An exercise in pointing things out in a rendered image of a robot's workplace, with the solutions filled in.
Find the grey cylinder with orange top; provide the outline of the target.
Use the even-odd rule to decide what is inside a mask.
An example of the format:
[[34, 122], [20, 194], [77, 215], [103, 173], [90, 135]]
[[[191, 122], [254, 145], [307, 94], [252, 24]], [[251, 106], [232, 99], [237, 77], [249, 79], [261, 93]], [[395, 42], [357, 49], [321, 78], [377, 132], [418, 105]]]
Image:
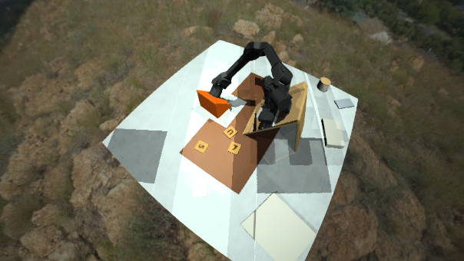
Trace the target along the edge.
[[321, 79], [319, 80], [319, 83], [317, 84], [317, 88], [323, 92], [325, 92], [328, 87], [330, 86], [330, 80], [328, 80], [328, 78], [323, 78], [321, 77]]

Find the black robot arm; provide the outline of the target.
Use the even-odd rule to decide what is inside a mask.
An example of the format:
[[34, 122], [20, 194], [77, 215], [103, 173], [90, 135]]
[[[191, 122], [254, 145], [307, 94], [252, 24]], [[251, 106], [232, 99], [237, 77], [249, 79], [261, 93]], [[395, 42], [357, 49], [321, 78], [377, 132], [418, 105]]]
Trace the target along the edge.
[[262, 78], [264, 81], [264, 94], [275, 105], [275, 111], [279, 110], [287, 114], [291, 109], [291, 99], [288, 92], [293, 74], [284, 66], [273, 47], [267, 42], [249, 42], [244, 48], [244, 53], [225, 72], [212, 79], [212, 87], [209, 93], [212, 97], [220, 98], [222, 90], [232, 84], [232, 77], [236, 75], [249, 61], [267, 56], [271, 64], [271, 74]]

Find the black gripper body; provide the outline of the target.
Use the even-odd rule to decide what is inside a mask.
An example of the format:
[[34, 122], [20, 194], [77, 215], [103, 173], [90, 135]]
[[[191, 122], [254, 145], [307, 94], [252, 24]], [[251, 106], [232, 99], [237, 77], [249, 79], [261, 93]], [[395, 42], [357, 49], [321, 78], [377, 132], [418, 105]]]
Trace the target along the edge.
[[265, 124], [272, 124], [275, 117], [275, 105], [269, 97], [263, 96], [265, 101], [263, 106], [266, 107], [264, 111], [260, 112], [258, 121], [264, 122]]

